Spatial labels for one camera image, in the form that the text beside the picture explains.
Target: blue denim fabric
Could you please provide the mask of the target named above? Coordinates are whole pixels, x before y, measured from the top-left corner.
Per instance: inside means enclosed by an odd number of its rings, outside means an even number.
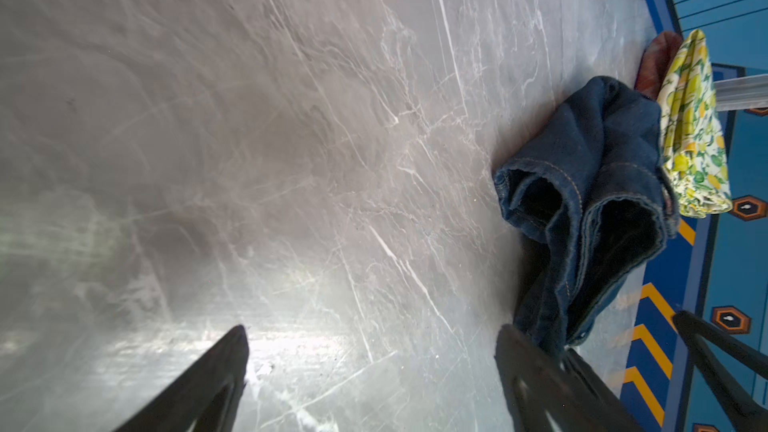
[[[494,174],[504,219],[549,249],[514,325],[550,355],[583,341],[627,273],[677,230],[659,121],[656,102],[595,77]]]

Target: marble surface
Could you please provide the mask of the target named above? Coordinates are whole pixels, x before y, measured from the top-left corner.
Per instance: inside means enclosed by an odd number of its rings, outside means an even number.
[[[491,170],[643,0],[0,0],[0,416],[110,430],[237,323],[236,430],[510,430]]]

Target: brown fabric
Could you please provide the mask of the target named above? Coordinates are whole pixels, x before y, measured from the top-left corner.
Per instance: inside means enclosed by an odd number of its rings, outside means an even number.
[[[667,70],[681,45],[682,35],[668,30],[653,39],[643,54],[634,89],[649,99],[656,100],[661,91],[661,84],[667,76]]]

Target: folded cloth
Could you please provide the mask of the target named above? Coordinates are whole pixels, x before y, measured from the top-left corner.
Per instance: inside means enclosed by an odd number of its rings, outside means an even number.
[[[643,53],[634,89],[649,99],[656,100],[670,64],[681,45],[683,36],[675,32],[665,30],[656,36]]]
[[[725,140],[715,111],[712,63],[706,37],[694,30],[683,43],[664,80],[661,154],[680,200],[680,213],[702,218],[733,207]]]
[[[676,230],[659,115],[639,92],[595,77],[494,174],[504,219],[549,249],[514,325],[550,355],[582,341],[627,273]]]

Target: orange stitching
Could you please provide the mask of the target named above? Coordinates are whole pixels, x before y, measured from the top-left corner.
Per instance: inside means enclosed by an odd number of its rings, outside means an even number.
[[[519,160],[529,160],[531,162],[541,162],[542,164],[547,164],[548,166],[552,166],[553,168],[556,168],[558,171],[560,171],[560,173],[562,175],[564,175],[568,179],[568,181],[571,183],[571,185],[574,187],[574,190],[576,191],[576,195],[578,196],[578,206],[579,206],[579,208],[581,208],[581,194],[578,193],[578,187],[576,187],[576,184],[571,179],[571,177],[569,177],[568,174],[563,172],[562,168],[557,167],[555,164],[553,164],[551,162],[547,162],[546,160],[538,160],[536,158],[520,158]]]
[[[637,166],[637,165],[635,165],[635,164],[633,164],[631,162],[614,162],[612,164],[608,164],[607,166],[602,166],[601,168],[609,168],[609,167],[613,167],[613,166],[632,166],[632,167],[634,167],[634,168],[636,168],[636,169],[638,169],[638,170],[640,170],[642,172],[645,172],[646,174],[648,174],[649,177],[653,178],[654,180],[658,180],[659,179],[654,174],[650,173],[650,171],[647,168]]]

